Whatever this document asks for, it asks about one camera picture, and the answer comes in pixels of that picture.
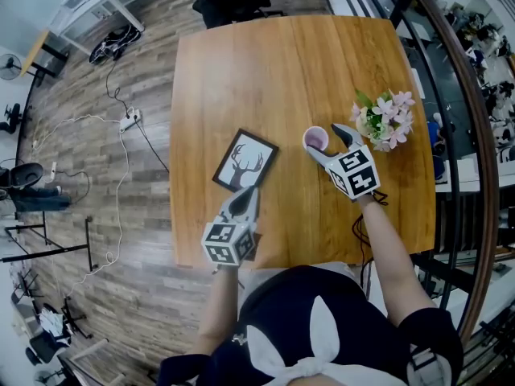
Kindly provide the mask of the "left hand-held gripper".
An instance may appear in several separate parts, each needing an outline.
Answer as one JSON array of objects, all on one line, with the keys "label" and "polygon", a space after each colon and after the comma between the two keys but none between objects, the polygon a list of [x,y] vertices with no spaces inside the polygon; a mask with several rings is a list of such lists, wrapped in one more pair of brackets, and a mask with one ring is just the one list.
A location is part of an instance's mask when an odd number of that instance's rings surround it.
[{"label": "left hand-held gripper", "polygon": [[225,200],[220,215],[206,224],[201,240],[213,264],[240,266],[255,254],[258,208],[259,190],[255,186],[242,188]]}]

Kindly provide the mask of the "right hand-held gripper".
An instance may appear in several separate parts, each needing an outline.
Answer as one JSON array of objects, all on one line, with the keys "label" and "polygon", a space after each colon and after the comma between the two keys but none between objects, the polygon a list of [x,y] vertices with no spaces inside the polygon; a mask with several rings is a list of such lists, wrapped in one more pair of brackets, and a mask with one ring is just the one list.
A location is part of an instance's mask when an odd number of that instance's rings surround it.
[{"label": "right hand-held gripper", "polygon": [[332,123],[331,127],[347,149],[353,151],[328,154],[307,145],[308,154],[328,172],[336,189],[351,200],[372,193],[381,182],[369,148],[361,146],[361,134],[347,125]]}]

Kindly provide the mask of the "red paper cup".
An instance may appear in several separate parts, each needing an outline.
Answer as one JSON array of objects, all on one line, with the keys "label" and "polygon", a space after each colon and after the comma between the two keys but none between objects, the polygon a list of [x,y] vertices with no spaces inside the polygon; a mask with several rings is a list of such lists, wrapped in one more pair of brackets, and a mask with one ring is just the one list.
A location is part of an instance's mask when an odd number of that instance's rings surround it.
[{"label": "red paper cup", "polygon": [[329,143],[327,131],[320,126],[311,126],[303,134],[303,148],[314,146],[319,150],[326,150]]}]

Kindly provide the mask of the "person's left forearm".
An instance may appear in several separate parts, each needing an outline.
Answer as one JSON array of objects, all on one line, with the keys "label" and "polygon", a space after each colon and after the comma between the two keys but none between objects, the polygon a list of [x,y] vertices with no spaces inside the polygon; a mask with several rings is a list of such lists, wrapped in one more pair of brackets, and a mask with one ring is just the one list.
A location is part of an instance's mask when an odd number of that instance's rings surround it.
[{"label": "person's left forearm", "polygon": [[237,323],[238,268],[221,266],[214,275],[211,292],[190,352],[211,355],[234,331]]}]

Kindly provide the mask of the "person's right forearm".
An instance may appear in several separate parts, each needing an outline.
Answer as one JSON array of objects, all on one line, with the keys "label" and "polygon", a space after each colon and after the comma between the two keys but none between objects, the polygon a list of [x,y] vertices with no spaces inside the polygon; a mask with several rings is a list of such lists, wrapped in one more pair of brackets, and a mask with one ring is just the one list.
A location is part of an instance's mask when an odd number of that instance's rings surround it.
[{"label": "person's right forearm", "polygon": [[422,288],[409,253],[382,206],[370,195],[358,199],[389,320],[396,326],[417,310],[436,305]]}]

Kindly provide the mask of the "black framed deer picture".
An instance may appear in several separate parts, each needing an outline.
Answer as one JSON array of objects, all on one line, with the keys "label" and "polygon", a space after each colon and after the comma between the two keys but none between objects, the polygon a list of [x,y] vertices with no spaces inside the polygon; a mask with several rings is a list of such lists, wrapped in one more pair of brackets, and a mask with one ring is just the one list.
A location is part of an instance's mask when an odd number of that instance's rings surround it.
[{"label": "black framed deer picture", "polygon": [[244,129],[239,129],[217,167],[212,181],[236,192],[245,187],[259,187],[279,148]]}]

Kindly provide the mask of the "vase of pink flowers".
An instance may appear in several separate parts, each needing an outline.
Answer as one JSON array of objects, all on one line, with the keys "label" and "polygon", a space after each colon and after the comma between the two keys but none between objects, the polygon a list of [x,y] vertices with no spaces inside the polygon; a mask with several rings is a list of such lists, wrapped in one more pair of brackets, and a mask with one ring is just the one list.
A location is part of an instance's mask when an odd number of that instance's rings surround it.
[{"label": "vase of pink flowers", "polygon": [[372,101],[356,90],[356,99],[358,104],[353,103],[351,121],[375,150],[389,152],[407,141],[414,123],[412,92],[393,93],[389,90]]}]

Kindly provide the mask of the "person's dark dress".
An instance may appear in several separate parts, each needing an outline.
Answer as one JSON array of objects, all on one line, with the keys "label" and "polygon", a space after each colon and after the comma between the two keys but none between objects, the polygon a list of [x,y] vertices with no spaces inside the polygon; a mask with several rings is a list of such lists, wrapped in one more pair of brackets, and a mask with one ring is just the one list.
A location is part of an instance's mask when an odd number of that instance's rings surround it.
[{"label": "person's dark dress", "polygon": [[233,333],[211,355],[165,359],[157,386],[265,386],[272,378],[251,364],[246,327],[264,333],[284,364],[293,366],[314,355],[309,326],[318,296],[336,320],[340,351],[334,363],[387,372],[407,386],[456,385],[464,352],[447,311],[417,310],[396,326],[350,277],[298,266],[266,280],[245,299]]}]

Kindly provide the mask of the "white power strip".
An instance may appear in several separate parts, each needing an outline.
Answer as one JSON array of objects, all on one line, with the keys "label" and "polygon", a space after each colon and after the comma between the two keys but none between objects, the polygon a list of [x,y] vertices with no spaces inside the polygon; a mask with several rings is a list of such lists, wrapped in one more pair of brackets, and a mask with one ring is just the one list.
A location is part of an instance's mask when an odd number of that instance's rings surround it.
[{"label": "white power strip", "polygon": [[130,108],[119,122],[120,133],[124,133],[132,126],[137,125],[141,120],[141,111],[139,109]]}]

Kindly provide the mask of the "wooden handrail metal railing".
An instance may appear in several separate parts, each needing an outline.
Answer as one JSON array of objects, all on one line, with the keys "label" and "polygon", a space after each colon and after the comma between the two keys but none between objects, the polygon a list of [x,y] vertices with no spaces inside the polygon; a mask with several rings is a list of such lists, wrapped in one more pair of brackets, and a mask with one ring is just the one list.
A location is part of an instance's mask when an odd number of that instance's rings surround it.
[{"label": "wooden handrail metal railing", "polygon": [[496,250],[499,175],[489,115],[472,62],[435,0],[327,0],[354,15],[389,20],[422,83],[427,110],[441,113],[446,182],[436,199],[435,242],[411,259],[428,294],[456,314],[465,342],[458,386],[515,386],[515,295],[490,308],[492,270],[515,261]]}]

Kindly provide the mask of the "white bow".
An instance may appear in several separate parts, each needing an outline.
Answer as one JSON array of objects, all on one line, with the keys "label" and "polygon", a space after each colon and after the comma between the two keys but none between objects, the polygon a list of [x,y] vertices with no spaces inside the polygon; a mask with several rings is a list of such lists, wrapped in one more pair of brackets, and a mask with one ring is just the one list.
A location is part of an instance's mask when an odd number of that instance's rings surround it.
[{"label": "white bow", "polygon": [[336,320],[323,299],[315,298],[311,308],[309,335],[313,356],[287,367],[271,341],[254,326],[248,325],[247,346],[251,364],[272,380],[265,386],[287,386],[290,382],[317,375],[326,376],[343,386],[407,386],[387,372],[362,365],[333,362],[340,351]]}]

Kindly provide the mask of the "black metal stand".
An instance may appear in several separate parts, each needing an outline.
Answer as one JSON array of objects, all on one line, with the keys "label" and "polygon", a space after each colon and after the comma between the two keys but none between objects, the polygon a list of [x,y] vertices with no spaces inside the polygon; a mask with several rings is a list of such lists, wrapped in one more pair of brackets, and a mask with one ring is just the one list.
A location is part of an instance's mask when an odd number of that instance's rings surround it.
[{"label": "black metal stand", "polygon": [[[28,224],[28,225],[15,225],[15,226],[9,226],[4,227],[4,232],[6,233],[8,239],[11,242],[14,242],[18,248],[20,248],[23,252],[22,255],[17,256],[4,256],[0,257],[0,262],[2,263],[12,263],[12,262],[20,262],[20,261],[29,261],[34,260],[38,258],[43,257],[53,257],[60,254],[65,253],[73,253],[80,250],[85,250],[87,253],[87,259],[88,259],[88,267],[89,271],[93,272],[95,271],[98,266],[93,264],[92,260],[92,250],[91,250],[91,239],[89,236],[89,224],[91,223],[92,218],[90,216],[87,216],[84,219],[84,238],[85,242],[83,244],[77,244],[73,246],[65,247],[61,244],[58,244],[54,240],[50,238],[50,236],[47,233],[47,222],[46,222],[46,216],[45,212],[42,213],[42,220],[39,224]],[[52,246],[54,249],[37,252],[37,253],[29,253],[19,241],[15,239],[15,236],[13,235],[13,232],[16,232],[18,235],[20,232],[24,231],[30,231],[34,233],[37,237],[40,237],[43,239],[43,242],[46,246]]]}]

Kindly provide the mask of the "wooden side table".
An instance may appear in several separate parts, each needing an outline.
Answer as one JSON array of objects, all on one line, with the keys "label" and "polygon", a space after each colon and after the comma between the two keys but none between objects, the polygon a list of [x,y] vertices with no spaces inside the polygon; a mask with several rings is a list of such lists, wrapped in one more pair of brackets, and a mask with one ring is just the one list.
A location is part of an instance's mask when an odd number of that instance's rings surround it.
[{"label": "wooden side table", "polygon": [[46,53],[52,55],[54,58],[59,60],[62,64],[66,64],[68,61],[68,56],[60,51],[57,51],[53,47],[46,44],[46,40],[50,34],[48,29],[44,29],[37,40],[33,44],[31,50],[29,51],[25,62],[20,70],[20,76],[25,76],[29,72],[30,68],[34,68],[37,72],[42,72],[44,75],[48,75],[52,78],[56,78],[57,74],[35,62],[35,58],[39,54],[40,51],[45,51]]}]

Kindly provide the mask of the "standing fan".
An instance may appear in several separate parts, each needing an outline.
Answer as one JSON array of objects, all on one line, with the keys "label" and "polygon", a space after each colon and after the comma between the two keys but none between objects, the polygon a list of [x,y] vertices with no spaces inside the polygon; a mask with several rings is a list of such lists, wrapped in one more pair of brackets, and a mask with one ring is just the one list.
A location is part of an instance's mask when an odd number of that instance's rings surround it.
[{"label": "standing fan", "polygon": [[0,55],[0,79],[14,80],[21,73],[21,63],[17,56],[12,54]]}]

